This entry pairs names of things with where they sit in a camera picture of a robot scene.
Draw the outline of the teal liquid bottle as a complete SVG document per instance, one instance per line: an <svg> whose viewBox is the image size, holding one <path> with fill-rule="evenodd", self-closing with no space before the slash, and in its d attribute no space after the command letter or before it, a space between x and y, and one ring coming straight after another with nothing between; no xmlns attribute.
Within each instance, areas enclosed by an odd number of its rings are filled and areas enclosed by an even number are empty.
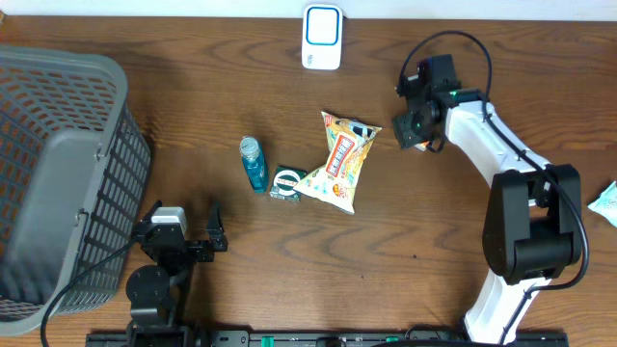
<svg viewBox="0 0 617 347"><path fill-rule="evenodd" d="M242 164L256 193L265 193L269 176L265 156L259 141L250 136L242 138L239 146Z"/></svg>

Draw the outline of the yellow snack bag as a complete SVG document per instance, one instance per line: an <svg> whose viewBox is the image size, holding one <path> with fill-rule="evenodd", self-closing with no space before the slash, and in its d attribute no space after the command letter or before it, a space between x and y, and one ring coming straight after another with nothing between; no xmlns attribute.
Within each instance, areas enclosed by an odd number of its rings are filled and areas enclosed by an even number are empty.
<svg viewBox="0 0 617 347"><path fill-rule="evenodd" d="M294 190L353 215L362 165L382 128L339 118L325 111L321 116L330 152L328 159L302 178Z"/></svg>

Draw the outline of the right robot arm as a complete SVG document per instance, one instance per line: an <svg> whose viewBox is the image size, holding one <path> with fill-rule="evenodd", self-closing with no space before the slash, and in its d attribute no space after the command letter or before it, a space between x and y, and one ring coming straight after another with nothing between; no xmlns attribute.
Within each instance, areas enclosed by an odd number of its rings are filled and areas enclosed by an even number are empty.
<svg viewBox="0 0 617 347"><path fill-rule="evenodd" d="M453 144L490 188L482 230L489 272L463 323L468 341L515 343L533 299L566 267L588 263L579 173L527 147L486 95L461 86L449 55L418 63L397 92L408 107L392 121L399 145L438 153Z"/></svg>

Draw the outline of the small dark green box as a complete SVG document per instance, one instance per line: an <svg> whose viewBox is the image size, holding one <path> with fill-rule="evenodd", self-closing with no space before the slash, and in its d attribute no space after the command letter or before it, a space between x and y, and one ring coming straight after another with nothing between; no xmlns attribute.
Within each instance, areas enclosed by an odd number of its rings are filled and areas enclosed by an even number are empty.
<svg viewBox="0 0 617 347"><path fill-rule="evenodd" d="M269 192L271 198L299 202L302 194L294 187L307 175L306 171L278 166Z"/></svg>

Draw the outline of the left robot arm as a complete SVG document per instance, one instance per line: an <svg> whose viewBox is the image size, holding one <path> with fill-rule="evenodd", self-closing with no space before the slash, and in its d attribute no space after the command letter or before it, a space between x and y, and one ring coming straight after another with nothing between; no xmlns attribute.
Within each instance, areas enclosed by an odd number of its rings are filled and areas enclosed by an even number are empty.
<svg viewBox="0 0 617 347"><path fill-rule="evenodd" d="M153 263L135 270L126 283L129 346L211 344L211 334L198 323L184 322L183 316L195 265L212 262L216 253L228 249L220 204L211 206L205 239L188 240L187 229L183 208L157 201L131 232Z"/></svg>

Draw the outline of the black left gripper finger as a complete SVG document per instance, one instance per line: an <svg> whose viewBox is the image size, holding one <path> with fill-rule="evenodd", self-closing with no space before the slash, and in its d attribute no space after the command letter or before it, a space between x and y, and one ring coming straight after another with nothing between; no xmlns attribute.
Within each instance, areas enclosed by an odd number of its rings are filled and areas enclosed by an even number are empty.
<svg viewBox="0 0 617 347"><path fill-rule="evenodd" d="M161 200L157 200L152 207L150 208L150 210L144 215L144 221L145 222L150 222L152 216L154 215L154 213L156 212L156 210L162 206L162 201Z"/></svg>
<svg viewBox="0 0 617 347"><path fill-rule="evenodd" d="M211 206L206 232L215 252L226 252L228 250L228 239L223 227L221 209L218 202L214 202Z"/></svg>

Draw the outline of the light teal wipes packet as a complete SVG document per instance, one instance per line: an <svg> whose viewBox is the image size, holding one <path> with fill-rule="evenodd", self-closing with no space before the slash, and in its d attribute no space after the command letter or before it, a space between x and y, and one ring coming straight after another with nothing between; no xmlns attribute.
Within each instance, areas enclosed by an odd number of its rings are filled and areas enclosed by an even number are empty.
<svg viewBox="0 0 617 347"><path fill-rule="evenodd" d="M613 181L588 208L606 218L617 227L617 187Z"/></svg>

